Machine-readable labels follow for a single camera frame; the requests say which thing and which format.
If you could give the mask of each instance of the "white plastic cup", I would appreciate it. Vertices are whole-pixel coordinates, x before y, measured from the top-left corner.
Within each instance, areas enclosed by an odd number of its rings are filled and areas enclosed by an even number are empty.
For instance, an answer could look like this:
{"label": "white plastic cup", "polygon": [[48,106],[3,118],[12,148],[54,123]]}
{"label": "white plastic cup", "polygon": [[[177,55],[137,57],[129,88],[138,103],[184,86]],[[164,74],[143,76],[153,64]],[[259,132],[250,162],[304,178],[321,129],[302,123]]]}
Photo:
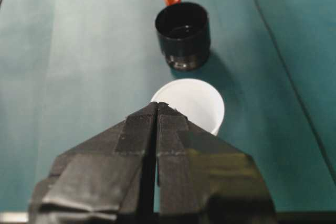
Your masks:
{"label": "white plastic cup", "polygon": [[152,102],[168,103],[204,130],[217,135],[224,119],[224,101],[209,83],[197,79],[179,79],[160,88]]}

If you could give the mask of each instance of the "green surface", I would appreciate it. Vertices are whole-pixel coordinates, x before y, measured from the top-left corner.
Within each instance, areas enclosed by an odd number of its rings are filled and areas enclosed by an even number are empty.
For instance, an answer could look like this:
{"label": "green surface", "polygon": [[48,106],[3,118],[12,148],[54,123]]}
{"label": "green surface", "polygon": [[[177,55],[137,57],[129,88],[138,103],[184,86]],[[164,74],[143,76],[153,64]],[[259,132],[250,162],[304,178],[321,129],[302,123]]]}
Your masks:
{"label": "green surface", "polygon": [[178,78],[219,90],[219,137],[254,157],[278,211],[336,209],[336,188],[254,1],[186,1],[209,12],[212,55],[180,73],[156,41],[163,0],[3,0],[0,211],[24,210],[57,154]]}
{"label": "green surface", "polygon": [[258,0],[336,180],[336,4]]}

